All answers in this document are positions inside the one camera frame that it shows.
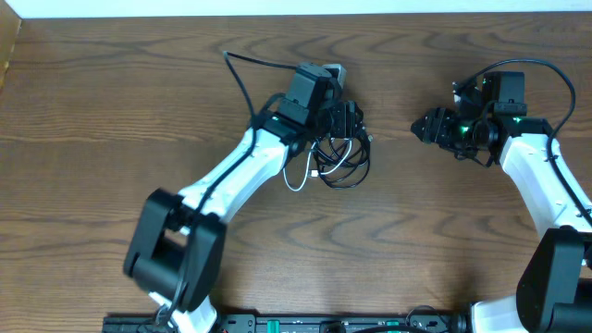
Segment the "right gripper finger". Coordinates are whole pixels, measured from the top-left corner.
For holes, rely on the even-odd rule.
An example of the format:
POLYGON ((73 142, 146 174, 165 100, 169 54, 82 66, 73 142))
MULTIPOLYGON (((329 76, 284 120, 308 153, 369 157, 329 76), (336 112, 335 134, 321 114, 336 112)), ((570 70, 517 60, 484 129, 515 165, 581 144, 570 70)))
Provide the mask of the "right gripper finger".
POLYGON ((434 142, 434 140, 432 138, 432 133, 429 129, 413 128, 413 129, 411 129, 411 132, 423 143, 433 143, 434 142))
POLYGON ((416 119, 411 125, 411 130, 425 130, 431 126, 431 122, 434 119, 435 109, 430 108, 425 112, 423 116, 416 119))

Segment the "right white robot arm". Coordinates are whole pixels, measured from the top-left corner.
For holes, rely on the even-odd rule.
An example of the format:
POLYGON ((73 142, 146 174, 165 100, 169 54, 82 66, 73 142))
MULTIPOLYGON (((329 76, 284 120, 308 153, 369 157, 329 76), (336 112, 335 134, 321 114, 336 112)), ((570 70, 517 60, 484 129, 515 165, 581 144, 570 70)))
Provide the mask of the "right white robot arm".
POLYGON ((453 332, 588 332, 591 329, 591 202, 567 167, 544 118, 527 114, 525 76, 492 71, 453 87, 455 108, 434 108, 411 125, 424 143, 459 160, 488 152, 520 192, 540 242, 516 292, 476 302, 453 332))

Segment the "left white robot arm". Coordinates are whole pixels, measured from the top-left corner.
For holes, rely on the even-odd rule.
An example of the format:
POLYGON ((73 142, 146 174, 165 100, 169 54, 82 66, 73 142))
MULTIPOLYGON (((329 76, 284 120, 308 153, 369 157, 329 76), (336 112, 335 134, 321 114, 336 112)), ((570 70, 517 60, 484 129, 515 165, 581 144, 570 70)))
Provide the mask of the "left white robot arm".
POLYGON ((160 303, 152 327, 207 332, 209 301, 221 266, 228 223, 267 180, 317 140, 352 136, 354 102, 342 101, 340 64, 301 63, 286 93, 272 95, 239 145, 206 176, 177 193, 146 199, 123 271, 160 303))

